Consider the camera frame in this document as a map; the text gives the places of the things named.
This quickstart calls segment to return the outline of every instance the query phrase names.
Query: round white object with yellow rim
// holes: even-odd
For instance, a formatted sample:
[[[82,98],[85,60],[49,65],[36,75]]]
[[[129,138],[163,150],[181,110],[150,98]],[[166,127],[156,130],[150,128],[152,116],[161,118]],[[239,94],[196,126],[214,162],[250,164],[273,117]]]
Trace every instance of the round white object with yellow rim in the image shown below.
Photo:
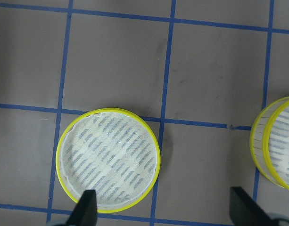
[[[139,116],[104,108],[75,119],[65,129],[56,153],[58,179],[78,202],[95,189],[98,212],[125,210],[152,189],[160,169],[157,139]]]

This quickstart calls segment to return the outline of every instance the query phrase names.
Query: tiled floor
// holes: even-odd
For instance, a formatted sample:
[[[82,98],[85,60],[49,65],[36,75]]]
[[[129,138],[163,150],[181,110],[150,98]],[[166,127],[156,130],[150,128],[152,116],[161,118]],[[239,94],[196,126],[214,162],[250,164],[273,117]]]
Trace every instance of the tiled floor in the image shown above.
[[[289,217],[289,191],[256,173],[248,146],[255,116],[285,96],[289,0],[0,0],[0,226],[68,216],[56,145],[103,107],[143,117],[162,163],[149,195],[99,226],[231,225],[230,186]]]

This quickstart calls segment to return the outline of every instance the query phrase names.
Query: yellow-rimmed disc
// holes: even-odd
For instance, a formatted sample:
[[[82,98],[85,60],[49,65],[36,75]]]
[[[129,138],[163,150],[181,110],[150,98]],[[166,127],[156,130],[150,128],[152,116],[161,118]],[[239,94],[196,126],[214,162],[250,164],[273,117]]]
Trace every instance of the yellow-rimmed disc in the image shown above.
[[[77,202],[95,189],[98,212],[117,212],[143,199],[160,169],[160,150],[149,126],[117,108],[88,112],[60,138],[56,169],[65,192]]]

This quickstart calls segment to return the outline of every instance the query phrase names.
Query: circular object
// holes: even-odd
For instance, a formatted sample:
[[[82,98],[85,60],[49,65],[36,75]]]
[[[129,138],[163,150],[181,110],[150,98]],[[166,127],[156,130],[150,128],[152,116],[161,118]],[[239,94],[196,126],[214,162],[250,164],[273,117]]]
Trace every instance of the circular object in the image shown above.
[[[289,97],[266,107],[250,133],[250,151],[259,171],[289,189]]]
[[[139,116],[104,108],[75,119],[61,136],[56,153],[58,179],[78,202],[95,189],[98,212],[125,210],[152,189],[160,169],[157,139]]]

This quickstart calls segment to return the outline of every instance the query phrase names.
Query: black object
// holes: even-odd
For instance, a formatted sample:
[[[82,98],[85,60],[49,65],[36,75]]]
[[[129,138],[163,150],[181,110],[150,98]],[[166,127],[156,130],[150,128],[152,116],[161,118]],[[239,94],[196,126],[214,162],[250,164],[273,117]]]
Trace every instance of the black object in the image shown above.
[[[95,226],[97,203],[95,190],[86,190],[65,224],[55,226]]]
[[[270,219],[241,187],[230,188],[229,215],[235,226],[289,226],[287,219]]]

